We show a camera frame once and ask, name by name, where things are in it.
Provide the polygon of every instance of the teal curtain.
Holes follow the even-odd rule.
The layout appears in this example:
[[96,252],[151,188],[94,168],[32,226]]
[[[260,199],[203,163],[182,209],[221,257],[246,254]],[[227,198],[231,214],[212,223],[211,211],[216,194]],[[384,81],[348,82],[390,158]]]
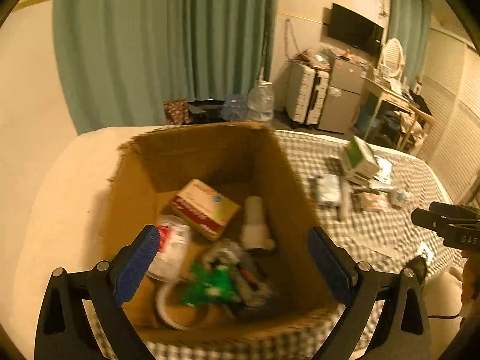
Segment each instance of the teal curtain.
[[272,57],[276,0],[54,0],[78,133],[165,124],[163,103],[247,93]]
[[431,3],[428,0],[390,0],[387,38],[397,38],[406,56],[404,77],[410,86],[423,67],[430,32]]

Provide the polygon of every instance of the gray mini fridge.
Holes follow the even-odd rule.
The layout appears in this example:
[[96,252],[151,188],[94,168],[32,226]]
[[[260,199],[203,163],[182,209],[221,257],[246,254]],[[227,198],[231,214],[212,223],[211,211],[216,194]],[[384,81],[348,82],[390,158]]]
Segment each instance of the gray mini fridge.
[[337,57],[332,57],[330,64],[330,81],[318,129],[345,134],[355,123],[365,73],[361,66]]

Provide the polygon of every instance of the gingham cloth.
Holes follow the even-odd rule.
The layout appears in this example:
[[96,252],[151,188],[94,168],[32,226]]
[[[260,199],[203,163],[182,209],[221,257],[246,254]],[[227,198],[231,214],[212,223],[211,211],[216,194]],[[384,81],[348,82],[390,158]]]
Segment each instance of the gingham cloth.
[[[276,131],[275,135],[290,165],[297,173],[306,195],[310,198],[314,198],[312,181],[318,174],[341,174],[338,155],[343,144],[325,140],[320,136],[286,131]],[[412,192],[412,199],[406,209],[389,208],[384,212],[362,211],[358,202],[353,199],[352,212],[345,222],[338,220],[337,209],[317,207],[316,215],[320,224],[333,242],[345,248],[356,262],[367,261],[375,270],[398,273],[405,263],[415,256],[418,246],[423,241],[435,254],[428,269],[426,282],[440,274],[447,266],[452,264],[462,266],[463,259],[459,251],[444,247],[442,240],[435,232],[414,226],[410,221],[410,213],[414,208],[428,209],[429,204],[434,200],[445,202],[428,166],[422,160],[399,154],[386,154],[382,151],[375,154],[393,164],[393,185],[402,188],[408,185]],[[352,234],[355,234],[356,239],[360,235],[362,240],[367,239],[371,244],[394,250],[396,257],[388,257],[364,246],[365,242],[360,244],[354,241]],[[362,349],[368,345],[382,306],[382,301],[375,303],[356,349]],[[205,350],[149,341],[145,344],[159,360],[310,358],[332,331],[343,310],[344,306],[339,305],[329,320],[314,328],[304,329],[294,334],[279,335],[275,339],[261,340],[249,345],[212,347]],[[91,318],[91,325],[104,356],[116,359],[96,318]]]

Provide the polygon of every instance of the open cardboard box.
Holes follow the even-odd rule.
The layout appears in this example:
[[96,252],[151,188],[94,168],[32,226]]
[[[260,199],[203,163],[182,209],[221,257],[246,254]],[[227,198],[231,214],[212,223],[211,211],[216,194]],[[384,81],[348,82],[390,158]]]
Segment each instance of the open cardboard box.
[[[277,242],[274,252],[256,259],[276,294],[267,313],[240,321],[212,306],[213,312],[195,329],[174,330],[155,312],[160,282],[146,276],[133,300],[123,305],[141,337],[191,347],[262,339],[312,326],[334,309],[330,291],[307,251],[307,231],[316,225],[314,210],[268,128],[228,123],[153,131],[133,138],[121,152],[102,234],[105,259],[130,244],[144,225],[155,223],[162,214],[173,214],[170,200],[195,178],[242,207],[222,237],[239,240],[244,201],[258,195]],[[192,235],[181,270],[184,278],[189,277],[191,263],[212,245],[194,230]],[[192,307],[171,303],[169,315],[177,321],[194,318]]]

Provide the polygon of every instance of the wall-mounted tv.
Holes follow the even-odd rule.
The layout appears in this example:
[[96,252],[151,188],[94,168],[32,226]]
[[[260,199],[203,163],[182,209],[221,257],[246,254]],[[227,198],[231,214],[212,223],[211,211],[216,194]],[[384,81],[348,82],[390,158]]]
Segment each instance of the wall-mounted tv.
[[379,56],[383,28],[366,17],[338,4],[333,4],[332,16],[328,25],[328,36]]

